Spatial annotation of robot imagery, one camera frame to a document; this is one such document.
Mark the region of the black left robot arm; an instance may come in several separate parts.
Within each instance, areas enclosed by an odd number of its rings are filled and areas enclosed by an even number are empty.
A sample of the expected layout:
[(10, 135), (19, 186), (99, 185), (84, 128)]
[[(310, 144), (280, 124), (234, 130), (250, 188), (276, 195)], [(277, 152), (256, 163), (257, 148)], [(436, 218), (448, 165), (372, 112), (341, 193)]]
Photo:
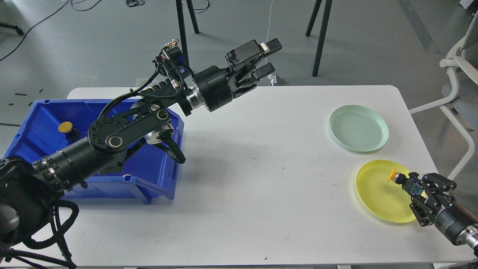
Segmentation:
[(225, 68), (211, 66), (195, 73), (172, 40), (154, 58), (150, 79), (109, 102), (86, 137), (34, 163), (16, 155), (2, 158), (1, 260), (41, 268), (30, 261), (37, 259), (75, 269), (64, 235), (79, 208), (63, 200), (64, 194), (77, 185), (87, 188), (86, 180), (94, 174), (120, 171), (147, 143), (184, 163), (166, 109), (177, 103), (186, 116), (202, 105), (213, 112), (272, 74), (271, 63), (257, 65), (281, 49), (277, 38), (261, 44), (251, 40), (226, 54)]

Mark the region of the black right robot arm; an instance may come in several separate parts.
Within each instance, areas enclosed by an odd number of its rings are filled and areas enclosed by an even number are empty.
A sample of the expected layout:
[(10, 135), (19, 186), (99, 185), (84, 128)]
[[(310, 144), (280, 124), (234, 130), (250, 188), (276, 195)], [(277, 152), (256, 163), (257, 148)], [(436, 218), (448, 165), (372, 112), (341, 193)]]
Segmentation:
[(437, 173), (409, 173), (418, 185), (411, 210), (420, 226), (433, 225), (453, 245), (468, 245), (477, 256), (477, 216), (456, 201), (457, 183)]

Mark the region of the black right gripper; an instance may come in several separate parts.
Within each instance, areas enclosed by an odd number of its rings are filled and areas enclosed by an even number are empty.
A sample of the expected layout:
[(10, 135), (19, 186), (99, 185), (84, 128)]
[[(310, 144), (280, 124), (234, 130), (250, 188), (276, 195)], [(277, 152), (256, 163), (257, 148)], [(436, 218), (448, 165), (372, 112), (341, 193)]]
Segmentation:
[(453, 203), (456, 182), (437, 173), (420, 175), (421, 196), (411, 196), (410, 208), (421, 227), (434, 225), (453, 245), (477, 246), (477, 216)]

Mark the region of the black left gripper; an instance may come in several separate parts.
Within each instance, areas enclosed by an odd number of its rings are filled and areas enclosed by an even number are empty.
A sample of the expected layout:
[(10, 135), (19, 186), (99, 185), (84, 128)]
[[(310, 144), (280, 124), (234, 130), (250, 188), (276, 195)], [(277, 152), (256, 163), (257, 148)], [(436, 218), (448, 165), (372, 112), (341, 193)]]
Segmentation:
[(275, 71), (272, 63), (257, 69), (256, 66), (281, 49), (282, 44), (277, 38), (261, 44), (251, 40), (226, 54), (227, 68), (211, 66), (192, 74), (193, 87), (186, 90), (183, 100), (185, 116), (202, 105), (213, 112), (254, 90), (262, 79)]

